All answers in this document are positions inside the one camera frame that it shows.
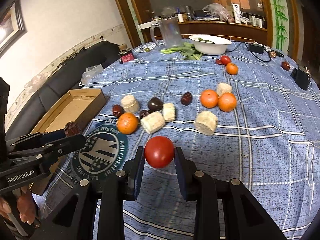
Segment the person's left hand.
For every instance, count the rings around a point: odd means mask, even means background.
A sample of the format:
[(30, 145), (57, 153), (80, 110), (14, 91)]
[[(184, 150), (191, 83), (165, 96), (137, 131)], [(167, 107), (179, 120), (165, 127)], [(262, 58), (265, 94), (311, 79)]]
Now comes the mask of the person's left hand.
[[(23, 189), (20, 197), (17, 199), (17, 209), (20, 213), (20, 220), (23, 223), (31, 225), (34, 222), (36, 207), (31, 192), (28, 189)], [(1, 216), (8, 219), (8, 214), (10, 213), (11, 207), (9, 203), (1, 197)]]

